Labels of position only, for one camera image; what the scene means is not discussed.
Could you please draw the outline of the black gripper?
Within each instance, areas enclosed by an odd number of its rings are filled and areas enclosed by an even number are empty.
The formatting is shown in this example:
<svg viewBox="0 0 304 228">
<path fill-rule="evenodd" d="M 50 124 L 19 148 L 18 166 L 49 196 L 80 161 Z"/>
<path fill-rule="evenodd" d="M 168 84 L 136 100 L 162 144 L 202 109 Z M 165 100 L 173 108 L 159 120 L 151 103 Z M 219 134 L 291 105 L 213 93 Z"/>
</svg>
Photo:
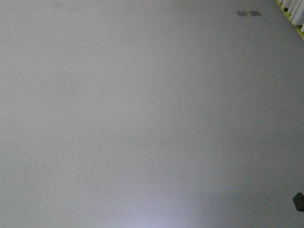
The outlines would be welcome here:
<svg viewBox="0 0 304 228">
<path fill-rule="evenodd" d="M 297 211 L 304 211 L 304 195 L 299 192 L 293 197 L 294 206 Z"/>
</svg>

